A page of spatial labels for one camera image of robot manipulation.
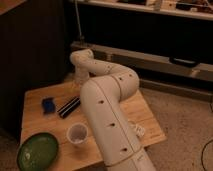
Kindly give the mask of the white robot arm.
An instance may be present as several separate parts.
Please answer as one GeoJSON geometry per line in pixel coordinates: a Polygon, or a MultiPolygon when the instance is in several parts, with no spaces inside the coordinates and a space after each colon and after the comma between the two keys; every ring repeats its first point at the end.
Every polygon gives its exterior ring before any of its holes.
{"type": "Polygon", "coordinates": [[[80,101],[108,171],[156,171],[119,103],[139,88],[136,72],[126,66],[96,60],[90,49],[72,52],[80,101]]]}

